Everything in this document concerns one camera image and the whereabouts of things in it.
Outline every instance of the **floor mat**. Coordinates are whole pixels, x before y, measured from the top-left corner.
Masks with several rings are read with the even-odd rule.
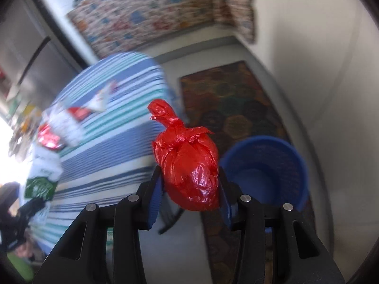
[[[204,126],[220,158],[236,142],[253,135],[271,135],[290,142],[282,120],[244,61],[200,71],[181,78],[189,127]],[[315,227],[311,201],[303,211]],[[230,232],[218,210],[202,213],[214,284],[232,283],[239,232]],[[272,274],[272,252],[266,243],[266,273]],[[270,283],[270,276],[265,283]]]

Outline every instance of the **blue striped fabric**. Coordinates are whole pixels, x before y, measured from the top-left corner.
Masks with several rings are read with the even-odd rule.
[[[47,253],[87,204],[116,204],[148,181],[156,165],[151,141],[164,128],[150,120],[147,105],[156,98],[171,104],[174,99],[152,58],[135,52],[109,56],[75,77],[54,103],[83,106],[111,80],[117,81],[117,90],[107,110],[83,120],[86,134],[80,145],[59,153],[63,174],[46,224],[32,225]],[[110,229],[107,244],[112,233]]]

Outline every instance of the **blue bucket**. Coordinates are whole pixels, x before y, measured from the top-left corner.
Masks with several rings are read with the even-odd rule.
[[[259,202],[303,209],[308,197],[306,165],[286,141],[265,135],[247,138],[226,152],[220,165],[228,181]]]

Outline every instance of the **silver screw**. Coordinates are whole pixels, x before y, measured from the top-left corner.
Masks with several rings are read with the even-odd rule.
[[[140,197],[137,194],[131,194],[128,196],[128,200],[130,202],[137,202],[140,199]]]
[[[87,211],[94,211],[96,209],[96,204],[91,203],[86,206]]]
[[[283,204],[283,208],[284,208],[285,210],[288,210],[288,211],[293,210],[293,206],[292,206],[292,204],[290,204],[290,203],[284,203],[284,204]]]
[[[242,194],[240,197],[242,202],[250,202],[251,201],[251,196],[248,194]]]

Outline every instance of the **floral fabric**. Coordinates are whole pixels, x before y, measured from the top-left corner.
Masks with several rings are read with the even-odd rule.
[[[253,39],[250,0],[83,0],[68,17],[100,58],[212,21]]]

